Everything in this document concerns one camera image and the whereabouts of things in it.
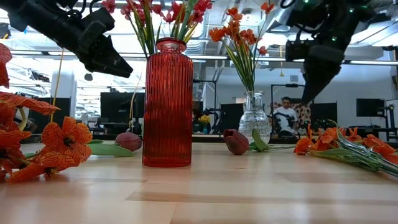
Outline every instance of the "red tulip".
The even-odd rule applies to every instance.
[[[235,129],[225,130],[224,140],[234,155],[244,154],[249,149],[249,140]]]
[[[142,146],[142,141],[138,137],[138,135],[127,132],[121,133],[116,137],[116,144],[119,144],[120,147],[130,150],[132,152],[138,150]]]

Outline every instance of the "ribbed vase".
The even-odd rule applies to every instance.
[[[160,53],[147,61],[142,163],[182,167],[192,157],[193,62],[186,45],[174,38],[157,42]]]

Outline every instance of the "wooden table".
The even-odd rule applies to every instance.
[[[23,145],[36,151],[40,144]],[[58,177],[0,185],[2,224],[398,223],[398,181],[292,150],[194,144],[191,167],[92,156]]]

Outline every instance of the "wall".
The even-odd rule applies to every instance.
[[[379,60],[389,60],[389,55],[385,54]],[[357,98],[384,98],[393,99],[395,89],[392,85],[390,66],[367,66],[367,65],[343,65],[341,72],[331,83],[315,98],[316,103],[338,104],[338,123],[341,126],[370,125],[369,118],[356,117]],[[285,77],[280,77],[280,69],[268,71],[258,70],[256,80],[256,90],[265,92],[263,103],[271,102],[271,84],[290,83],[290,75],[298,75],[299,84],[304,83],[299,69],[285,69]],[[244,97],[246,91],[242,84],[231,83],[233,68],[228,68],[220,76],[217,84],[217,105],[224,103],[235,103],[233,98]],[[276,87],[274,90],[274,101],[280,101],[283,96],[300,98],[302,88]],[[205,106],[214,107],[214,95],[212,91],[205,91]],[[384,119],[372,118],[373,124],[385,126]]]

